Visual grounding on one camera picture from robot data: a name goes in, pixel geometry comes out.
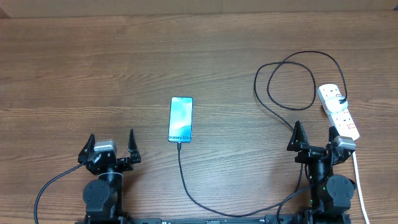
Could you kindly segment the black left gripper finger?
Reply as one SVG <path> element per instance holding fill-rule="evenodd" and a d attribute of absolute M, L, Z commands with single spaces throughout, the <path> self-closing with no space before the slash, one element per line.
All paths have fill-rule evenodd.
<path fill-rule="evenodd" d="M 90 134 L 87 143 L 78 154 L 79 164 L 82 164 L 88 160 L 90 153 L 93 152 L 94 150 L 94 145 L 95 145 L 95 135 Z"/>
<path fill-rule="evenodd" d="M 137 164 L 141 163 L 141 155 L 139 153 L 136 140 L 134 137 L 134 130 L 130 129 L 129 133 L 129 142 L 128 142 L 128 147 L 127 147 L 128 152 L 130 153 L 130 163 L 131 164 Z"/>

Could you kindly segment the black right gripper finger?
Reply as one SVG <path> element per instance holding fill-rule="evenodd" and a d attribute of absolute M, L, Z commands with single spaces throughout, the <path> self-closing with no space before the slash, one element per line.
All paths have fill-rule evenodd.
<path fill-rule="evenodd" d="M 335 138 L 337 138 L 339 135 L 340 134 L 339 134 L 339 132 L 338 132 L 338 130 L 336 129 L 335 126 L 329 127 L 329 130 L 328 130 L 328 144 L 333 144 L 334 141 L 335 141 Z"/>
<path fill-rule="evenodd" d="M 299 152 L 308 149 L 309 142 L 301 121 L 296 121 L 292 137 L 287 146 L 288 151 Z"/>

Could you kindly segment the blue Galaxy smartphone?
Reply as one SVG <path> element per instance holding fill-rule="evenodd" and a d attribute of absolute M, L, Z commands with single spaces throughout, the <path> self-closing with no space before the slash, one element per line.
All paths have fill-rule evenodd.
<path fill-rule="evenodd" d="M 169 142 L 191 142 L 193 98 L 173 96 L 170 102 Z"/>

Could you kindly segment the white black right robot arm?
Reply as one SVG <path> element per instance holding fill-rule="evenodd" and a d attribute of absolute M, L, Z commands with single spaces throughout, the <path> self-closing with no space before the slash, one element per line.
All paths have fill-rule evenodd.
<path fill-rule="evenodd" d="M 333 166 L 345 162 L 353 155 L 356 144 L 351 137 L 342 136 L 337 129 L 329 128 L 328 144 L 325 147 L 310 145 L 300 121 L 295 122 L 288 151 L 297 153 L 295 162 L 307 170 L 308 186 L 286 197 L 279 205 L 277 223 L 350 223 L 345 211 L 351 208 L 351 199 L 356 190 L 355 181 L 333 172 Z M 311 206 L 300 208 L 293 215 L 281 215 L 285 203 L 295 196 L 310 191 Z"/>

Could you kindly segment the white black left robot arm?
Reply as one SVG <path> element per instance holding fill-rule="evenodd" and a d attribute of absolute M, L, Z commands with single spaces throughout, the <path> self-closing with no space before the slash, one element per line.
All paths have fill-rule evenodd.
<path fill-rule="evenodd" d="M 133 129 L 129 132 L 127 151 L 129 157 L 118 158 L 114 140 L 96 141 L 95 135 L 91 134 L 78 154 L 78 165 L 50 179 L 39 191 L 34 203 L 34 222 L 39 222 L 38 205 L 45 189 L 84 166 L 97 178 L 83 189 L 82 197 L 86 204 L 83 223 L 133 223 L 130 214 L 123 211 L 123 173 L 132 171 L 134 164 L 141 162 Z"/>

